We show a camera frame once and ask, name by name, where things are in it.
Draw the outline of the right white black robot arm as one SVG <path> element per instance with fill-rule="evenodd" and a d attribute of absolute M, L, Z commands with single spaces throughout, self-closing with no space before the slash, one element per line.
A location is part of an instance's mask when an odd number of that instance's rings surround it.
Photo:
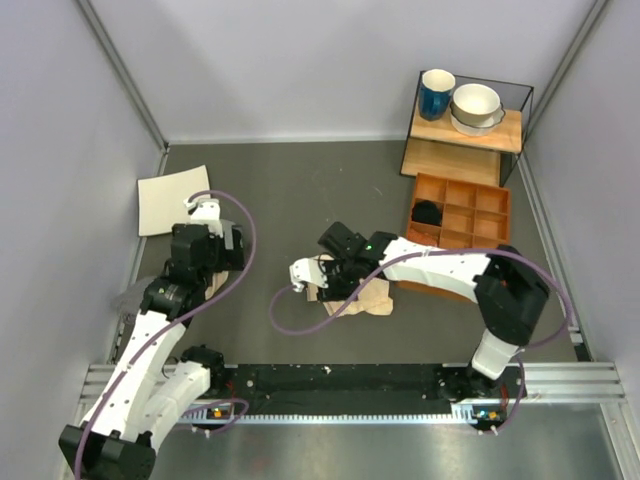
<path fill-rule="evenodd" d="M 322 301 L 349 298 L 369 276 L 452 292 L 475 303 L 485 330 L 463 379 L 449 381 L 452 398 L 486 397 L 504 380 L 514 355 L 530 343 L 549 299 L 549 288 L 516 250 L 456 253 L 377 231 L 365 238 L 334 223 L 319 239 L 329 257 L 309 263 L 308 282 Z"/>

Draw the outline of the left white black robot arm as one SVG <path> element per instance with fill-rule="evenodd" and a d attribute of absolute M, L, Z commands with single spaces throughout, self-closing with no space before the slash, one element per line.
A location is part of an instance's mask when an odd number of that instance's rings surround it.
<path fill-rule="evenodd" d="M 245 268 L 241 228 L 223 221 L 172 228 L 170 257 L 145 288 L 127 347 L 106 387 L 79 425 L 67 425 L 59 447 L 77 479 L 147 479 L 174 426 L 201 396 L 229 392 L 221 353 L 186 349 L 174 372 L 166 360 L 193 317 L 209 307 L 219 273 Z"/>

